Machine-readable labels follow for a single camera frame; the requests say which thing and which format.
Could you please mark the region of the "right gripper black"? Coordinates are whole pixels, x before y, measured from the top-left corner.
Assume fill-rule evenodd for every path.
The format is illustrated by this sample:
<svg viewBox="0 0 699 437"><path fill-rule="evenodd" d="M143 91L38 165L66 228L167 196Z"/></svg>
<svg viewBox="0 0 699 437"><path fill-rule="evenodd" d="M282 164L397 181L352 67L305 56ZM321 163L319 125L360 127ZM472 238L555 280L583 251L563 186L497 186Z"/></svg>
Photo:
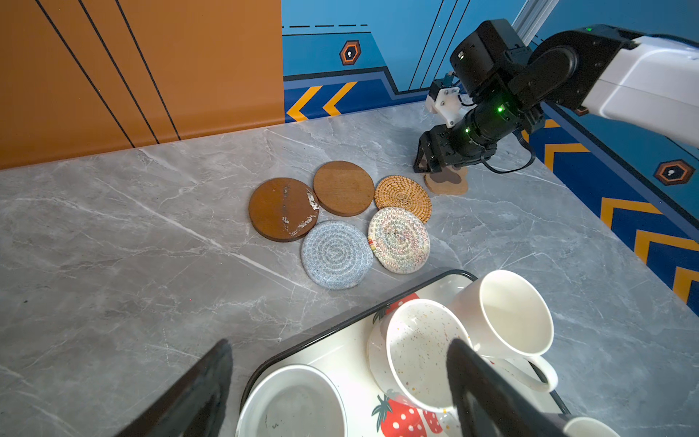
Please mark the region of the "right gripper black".
<svg viewBox="0 0 699 437"><path fill-rule="evenodd" d="M481 146L466 127L448 129L438 125L424 132L413 164L415 173L440 173L447 167L461 168L481 163Z"/></svg>

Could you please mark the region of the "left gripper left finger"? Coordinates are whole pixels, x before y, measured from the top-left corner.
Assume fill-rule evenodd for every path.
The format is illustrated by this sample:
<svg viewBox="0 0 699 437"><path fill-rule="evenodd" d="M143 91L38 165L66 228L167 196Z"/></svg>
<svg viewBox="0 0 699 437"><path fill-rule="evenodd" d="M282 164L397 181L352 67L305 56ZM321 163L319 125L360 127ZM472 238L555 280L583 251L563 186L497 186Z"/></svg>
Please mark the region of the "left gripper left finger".
<svg viewBox="0 0 699 437"><path fill-rule="evenodd" d="M232 349L220 340L120 436L217 436L226 416Z"/></svg>

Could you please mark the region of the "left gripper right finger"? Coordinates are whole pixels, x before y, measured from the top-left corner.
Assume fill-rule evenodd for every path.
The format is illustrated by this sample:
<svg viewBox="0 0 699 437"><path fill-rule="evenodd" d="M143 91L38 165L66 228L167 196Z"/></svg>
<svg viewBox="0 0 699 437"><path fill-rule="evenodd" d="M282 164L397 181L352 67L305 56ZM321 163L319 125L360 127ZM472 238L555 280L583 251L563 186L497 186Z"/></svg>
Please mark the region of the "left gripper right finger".
<svg viewBox="0 0 699 437"><path fill-rule="evenodd" d="M463 436L564 434L463 340L451 342L446 368Z"/></svg>

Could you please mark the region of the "paw shaped wooden coaster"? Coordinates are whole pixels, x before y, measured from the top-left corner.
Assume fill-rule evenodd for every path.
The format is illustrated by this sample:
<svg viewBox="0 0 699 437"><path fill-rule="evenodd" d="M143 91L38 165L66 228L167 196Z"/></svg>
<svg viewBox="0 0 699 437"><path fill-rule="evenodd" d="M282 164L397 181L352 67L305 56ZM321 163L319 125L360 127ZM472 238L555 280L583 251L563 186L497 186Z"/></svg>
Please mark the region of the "paw shaped wooden coaster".
<svg viewBox="0 0 699 437"><path fill-rule="evenodd" d="M447 167L441 172L424 175L424 182L434 195L462 196L469 190L467 167Z"/></svg>

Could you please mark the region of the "woven rattan round coaster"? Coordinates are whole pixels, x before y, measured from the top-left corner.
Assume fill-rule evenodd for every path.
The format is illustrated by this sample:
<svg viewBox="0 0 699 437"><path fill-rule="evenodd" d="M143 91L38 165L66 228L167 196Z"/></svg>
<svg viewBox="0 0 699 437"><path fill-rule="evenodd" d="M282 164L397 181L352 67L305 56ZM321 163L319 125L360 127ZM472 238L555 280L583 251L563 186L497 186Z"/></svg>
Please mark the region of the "woven rattan round coaster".
<svg viewBox="0 0 699 437"><path fill-rule="evenodd" d="M403 176L383 178L375 189L374 202L378 209L406 209L423 223L427 223L433 214L427 191L416 181Z"/></svg>

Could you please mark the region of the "multicolour woven rope coaster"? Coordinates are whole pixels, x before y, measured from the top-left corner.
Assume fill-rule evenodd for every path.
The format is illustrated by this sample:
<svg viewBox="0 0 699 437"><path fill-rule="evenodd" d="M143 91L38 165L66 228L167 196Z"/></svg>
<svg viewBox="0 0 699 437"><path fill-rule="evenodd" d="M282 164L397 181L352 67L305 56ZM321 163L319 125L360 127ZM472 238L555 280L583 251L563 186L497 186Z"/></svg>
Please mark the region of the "multicolour woven rope coaster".
<svg viewBox="0 0 699 437"><path fill-rule="evenodd" d="M368 242L382 266L396 274L421 269L431 252L430 236L422 221L396 207L379 209L368 227Z"/></svg>

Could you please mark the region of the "light brown wooden round coaster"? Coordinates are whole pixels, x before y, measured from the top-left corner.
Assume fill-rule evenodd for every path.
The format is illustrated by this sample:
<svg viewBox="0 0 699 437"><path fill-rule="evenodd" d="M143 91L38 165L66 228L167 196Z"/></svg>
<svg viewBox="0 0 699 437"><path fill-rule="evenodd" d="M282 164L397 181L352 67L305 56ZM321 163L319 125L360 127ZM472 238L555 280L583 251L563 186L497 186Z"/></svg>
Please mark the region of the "light brown wooden round coaster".
<svg viewBox="0 0 699 437"><path fill-rule="evenodd" d="M366 211L375 193L373 180L363 168L341 160L328 162L316 171L313 189L320 205L341 217Z"/></svg>

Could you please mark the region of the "grey woven rope coaster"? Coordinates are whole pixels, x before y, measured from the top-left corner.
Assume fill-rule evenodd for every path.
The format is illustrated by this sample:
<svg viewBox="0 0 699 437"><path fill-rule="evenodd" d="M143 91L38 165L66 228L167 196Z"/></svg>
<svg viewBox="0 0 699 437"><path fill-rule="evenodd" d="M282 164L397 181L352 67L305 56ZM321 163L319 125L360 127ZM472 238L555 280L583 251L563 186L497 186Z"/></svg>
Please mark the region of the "grey woven rope coaster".
<svg viewBox="0 0 699 437"><path fill-rule="evenodd" d="M309 278L335 291L359 285L374 260L364 233L341 220L317 224L303 239L300 256Z"/></svg>

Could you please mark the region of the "dark brown wooden round coaster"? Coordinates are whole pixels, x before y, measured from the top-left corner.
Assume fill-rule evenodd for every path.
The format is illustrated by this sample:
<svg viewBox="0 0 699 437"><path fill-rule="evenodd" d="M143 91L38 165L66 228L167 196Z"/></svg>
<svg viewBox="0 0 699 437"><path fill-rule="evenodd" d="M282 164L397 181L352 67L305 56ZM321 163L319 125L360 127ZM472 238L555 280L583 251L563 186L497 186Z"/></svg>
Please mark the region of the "dark brown wooden round coaster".
<svg viewBox="0 0 699 437"><path fill-rule="evenodd" d="M272 178L255 189L249 218L255 231L268 240L291 242L305 237L317 224L320 204L305 183Z"/></svg>

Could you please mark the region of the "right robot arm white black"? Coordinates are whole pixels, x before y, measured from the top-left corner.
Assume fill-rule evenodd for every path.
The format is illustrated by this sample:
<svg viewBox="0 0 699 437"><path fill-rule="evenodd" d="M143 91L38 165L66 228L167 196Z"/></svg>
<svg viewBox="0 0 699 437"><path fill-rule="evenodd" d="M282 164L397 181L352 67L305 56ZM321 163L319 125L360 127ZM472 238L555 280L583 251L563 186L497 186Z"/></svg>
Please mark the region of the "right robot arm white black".
<svg viewBox="0 0 699 437"><path fill-rule="evenodd" d="M544 126L546 102L698 143L698 45L680 36L592 25L531 48L497 19L462 40L450 63L426 100L442 124L420 136L417 173L488 165L502 138Z"/></svg>

